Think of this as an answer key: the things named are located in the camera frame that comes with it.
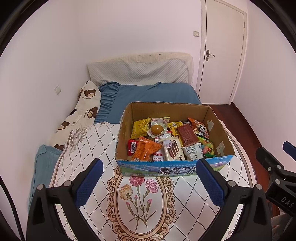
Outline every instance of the cardboard box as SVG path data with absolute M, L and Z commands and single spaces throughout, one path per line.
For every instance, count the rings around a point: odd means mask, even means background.
M 148 117 L 170 117 L 170 122 L 187 121 L 188 117 L 201 121 L 208 128 L 217 157 L 206 158 L 214 170 L 218 171 L 234 156 L 233 147 L 221 122 L 207 105 L 179 104 L 164 102 L 134 102 L 127 105 L 121 121 L 115 159 L 125 176 L 183 176 L 196 175 L 194 161 L 131 161 L 127 143 L 131 137 L 133 123 Z

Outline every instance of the wall outlet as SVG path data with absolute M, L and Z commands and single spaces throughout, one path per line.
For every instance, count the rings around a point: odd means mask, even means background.
M 56 94 L 58 95 L 59 93 L 61 93 L 61 88 L 59 86 L 57 86 L 55 89 Z

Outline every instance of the door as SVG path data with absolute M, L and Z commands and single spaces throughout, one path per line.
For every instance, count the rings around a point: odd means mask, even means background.
M 238 75 L 244 40 L 244 15 L 206 0 L 207 30 L 199 97 L 205 104 L 228 104 Z

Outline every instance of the bear print blanket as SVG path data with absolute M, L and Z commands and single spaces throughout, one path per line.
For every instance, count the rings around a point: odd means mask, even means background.
M 52 137 L 50 145 L 63 150 L 71 130 L 93 125 L 100 105 L 101 93 L 98 87 L 93 82 L 87 81 L 80 89 L 75 109 L 61 123 Z

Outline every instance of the teal fabric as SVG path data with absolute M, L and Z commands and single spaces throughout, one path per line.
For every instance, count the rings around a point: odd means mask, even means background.
M 31 182 L 30 195 L 28 201 L 28 210 L 37 186 L 42 183 L 49 186 L 54 167 L 62 151 L 52 146 L 42 145 L 39 147 L 35 157 L 34 175 Z
M 186 83 L 160 83 L 155 85 L 121 85 L 108 82 L 99 87 L 101 106 L 94 124 L 107 121 L 117 124 L 125 107 L 131 102 L 170 102 L 201 104 L 195 90 Z

